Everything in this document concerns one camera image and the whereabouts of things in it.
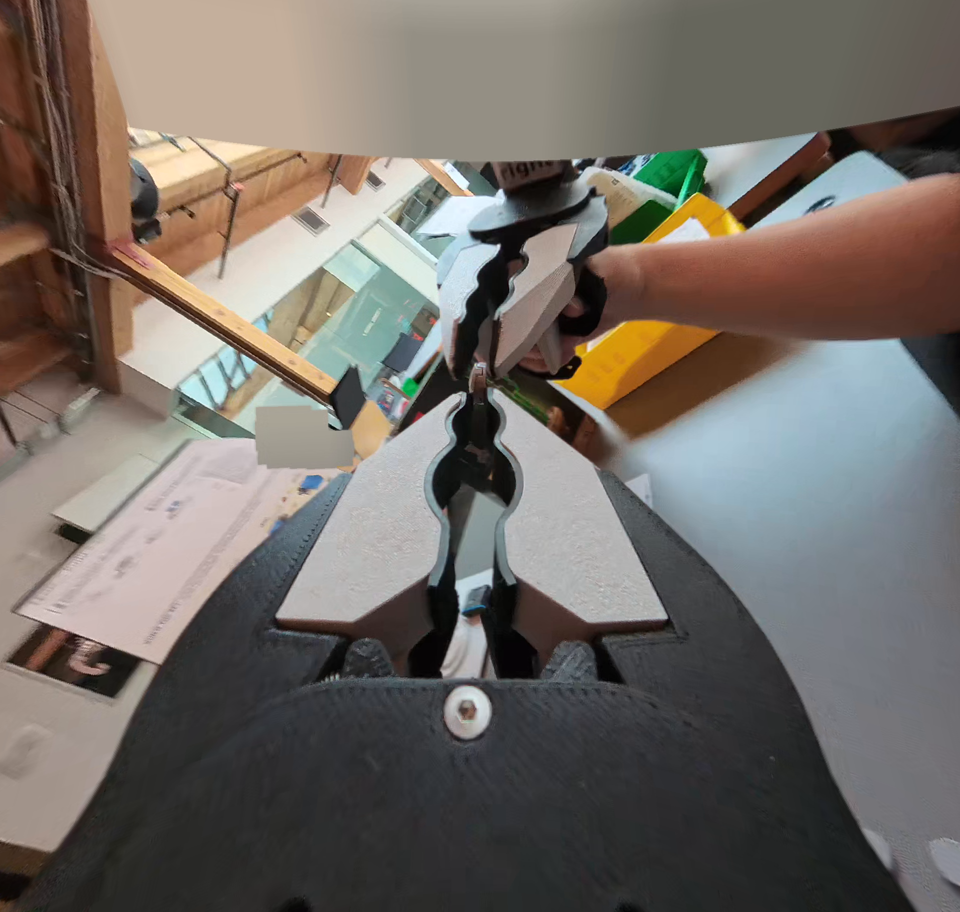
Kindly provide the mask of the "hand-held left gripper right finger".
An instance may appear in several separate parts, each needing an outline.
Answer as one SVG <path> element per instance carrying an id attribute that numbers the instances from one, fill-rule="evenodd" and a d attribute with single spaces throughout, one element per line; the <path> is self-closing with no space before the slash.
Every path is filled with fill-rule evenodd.
<path id="1" fill-rule="evenodd" d="M 484 628 L 500 679 L 535 678 L 564 642 L 658 632 L 668 613 L 592 462 L 487 394 L 493 533 Z"/>

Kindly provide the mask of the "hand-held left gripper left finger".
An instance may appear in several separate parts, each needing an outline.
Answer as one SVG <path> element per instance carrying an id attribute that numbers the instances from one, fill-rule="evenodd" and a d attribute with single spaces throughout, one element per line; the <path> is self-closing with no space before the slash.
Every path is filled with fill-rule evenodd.
<path id="1" fill-rule="evenodd" d="M 349 477 L 282 605 L 280 628 L 380 642 L 401 673 L 439 678 L 456 626 L 448 516 L 461 447 L 447 397 Z"/>

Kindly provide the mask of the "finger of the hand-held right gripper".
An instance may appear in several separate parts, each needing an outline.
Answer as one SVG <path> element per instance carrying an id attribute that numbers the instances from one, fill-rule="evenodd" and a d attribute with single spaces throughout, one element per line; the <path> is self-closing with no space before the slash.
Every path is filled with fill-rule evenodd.
<path id="1" fill-rule="evenodd" d="M 494 319 L 506 301 L 511 266 L 520 261 L 516 243 L 454 239 L 438 260 L 438 308 L 442 354 L 452 378 L 465 378 L 475 361 L 492 378 L 509 370 L 496 365 Z"/>
<path id="2" fill-rule="evenodd" d="M 557 319 L 574 297 L 569 255 L 577 230 L 577 223 L 557 225 L 521 248 L 525 265 L 510 280 L 507 298 L 491 321 L 488 366 L 494 378 L 505 377 L 534 349 L 550 375 L 565 364 Z"/>

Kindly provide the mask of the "person's right forearm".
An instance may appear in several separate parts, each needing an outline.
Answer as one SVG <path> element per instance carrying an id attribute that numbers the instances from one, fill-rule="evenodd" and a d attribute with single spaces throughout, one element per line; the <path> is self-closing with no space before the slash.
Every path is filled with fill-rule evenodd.
<path id="1" fill-rule="evenodd" d="M 641 320 L 804 340 L 956 333 L 958 175 L 639 257 Z"/>

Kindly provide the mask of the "person's right hand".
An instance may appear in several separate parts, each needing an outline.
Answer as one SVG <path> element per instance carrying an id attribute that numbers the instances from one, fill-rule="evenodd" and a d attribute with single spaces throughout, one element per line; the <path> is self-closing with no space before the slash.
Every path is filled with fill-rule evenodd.
<path id="1" fill-rule="evenodd" d="M 584 270 L 605 283 L 606 302 L 597 327 L 585 337 L 576 337 L 576 343 L 599 339 L 640 317 L 648 252 L 646 243 L 609 246 L 586 261 Z"/>

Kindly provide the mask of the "white printed card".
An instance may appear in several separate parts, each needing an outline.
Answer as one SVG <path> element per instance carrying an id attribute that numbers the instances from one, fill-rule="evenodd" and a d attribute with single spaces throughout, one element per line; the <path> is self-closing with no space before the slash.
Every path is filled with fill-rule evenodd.
<path id="1" fill-rule="evenodd" d="M 582 174 L 587 184 L 592 186 L 606 202 L 608 221 L 612 226 L 622 222 L 648 201 L 656 201 L 657 190 L 626 176 L 604 168 L 590 166 Z"/>

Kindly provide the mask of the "yellow plastic bin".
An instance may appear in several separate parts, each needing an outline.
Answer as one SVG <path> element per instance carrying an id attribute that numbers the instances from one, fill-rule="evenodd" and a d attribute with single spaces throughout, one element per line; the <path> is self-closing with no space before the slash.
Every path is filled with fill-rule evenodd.
<path id="1" fill-rule="evenodd" d="M 696 193 L 641 244 L 704 241 L 742 232 L 744 227 L 729 211 Z M 579 347 L 579 368 L 556 384 L 606 410 L 717 335 L 716 330 L 661 321 L 627 322 Z"/>

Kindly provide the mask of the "green plastic bin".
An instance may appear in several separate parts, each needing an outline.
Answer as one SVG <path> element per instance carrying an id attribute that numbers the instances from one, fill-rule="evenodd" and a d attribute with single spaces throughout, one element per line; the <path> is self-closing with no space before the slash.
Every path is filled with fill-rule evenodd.
<path id="1" fill-rule="evenodd" d="M 657 190 L 657 200 L 648 201 L 619 224 L 609 223 L 611 245 L 644 240 L 705 185 L 707 158 L 699 149 L 659 152 L 634 157 L 617 172 Z"/>

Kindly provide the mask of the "white printed sheet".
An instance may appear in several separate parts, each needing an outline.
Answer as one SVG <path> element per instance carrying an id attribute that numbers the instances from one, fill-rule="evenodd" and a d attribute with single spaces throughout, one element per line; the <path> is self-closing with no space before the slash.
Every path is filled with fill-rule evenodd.
<path id="1" fill-rule="evenodd" d="M 350 469 L 270 469 L 252 439 L 190 441 L 12 611 L 159 666 L 226 577 Z"/>

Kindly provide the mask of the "dark printed sheet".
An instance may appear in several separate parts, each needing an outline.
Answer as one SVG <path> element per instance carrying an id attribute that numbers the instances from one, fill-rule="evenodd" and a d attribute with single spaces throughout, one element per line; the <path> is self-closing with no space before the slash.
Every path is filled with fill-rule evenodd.
<path id="1" fill-rule="evenodd" d="M 6 655 L 4 664 L 70 690 L 114 700 L 142 662 L 121 650 L 41 624 Z"/>

